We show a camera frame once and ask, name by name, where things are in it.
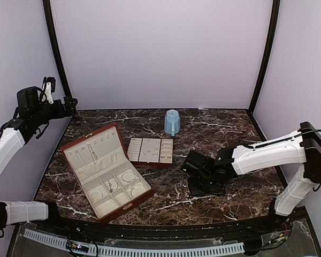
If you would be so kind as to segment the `brown jewelry tray cream lining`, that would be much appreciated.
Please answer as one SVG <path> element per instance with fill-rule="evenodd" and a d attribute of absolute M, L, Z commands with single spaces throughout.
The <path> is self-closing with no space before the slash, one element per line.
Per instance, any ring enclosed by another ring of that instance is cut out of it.
<path fill-rule="evenodd" d="M 136 165 L 173 166 L 173 139 L 131 138 L 127 154 Z"/>

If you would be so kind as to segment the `brown jewelry box cream lining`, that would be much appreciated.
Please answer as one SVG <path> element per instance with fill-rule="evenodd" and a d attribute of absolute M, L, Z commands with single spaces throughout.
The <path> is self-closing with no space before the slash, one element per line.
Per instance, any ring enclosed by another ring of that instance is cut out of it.
<path fill-rule="evenodd" d="M 111 123 L 61 147 L 98 221 L 119 218 L 154 196 L 154 190 L 130 162 L 117 123 Z M 132 198 L 137 184 L 148 190 Z"/>

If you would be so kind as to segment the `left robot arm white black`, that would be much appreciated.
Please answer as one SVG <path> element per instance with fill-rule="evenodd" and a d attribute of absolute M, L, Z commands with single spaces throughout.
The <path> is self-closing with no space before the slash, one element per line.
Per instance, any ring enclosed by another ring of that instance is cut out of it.
<path fill-rule="evenodd" d="M 13 118 L 0 128 L 0 176 L 41 125 L 48 126 L 53 119 L 73 116 L 77 103 L 77 99 L 66 96 L 64 102 L 55 100 L 53 103 L 40 103 L 39 100 L 34 100 L 30 107 L 19 104 Z M 43 221 L 51 232 L 61 233 L 65 229 L 65 222 L 58 215 L 54 202 L 0 201 L 0 231 L 8 225 Z"/>

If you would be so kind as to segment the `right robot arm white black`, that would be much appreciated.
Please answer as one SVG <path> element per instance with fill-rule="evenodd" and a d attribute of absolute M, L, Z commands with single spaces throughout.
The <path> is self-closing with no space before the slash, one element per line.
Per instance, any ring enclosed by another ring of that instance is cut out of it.
<path fill-rule="evenodd" d="M 315 186 L 321 184 L 321 130 L 309 122 L 288 135 L 251 145 L 222 148 L 215 158 L 190 151 L 181 169 L 189 174 L 189 189 L 193 196 L 203 193 L 224 195 L 227 181 L 247 173 L 298 163 L 294 178 L 272 201 L 271 214 L 262 221 L 267 232 L 274 232 L 296 205 Z"/>

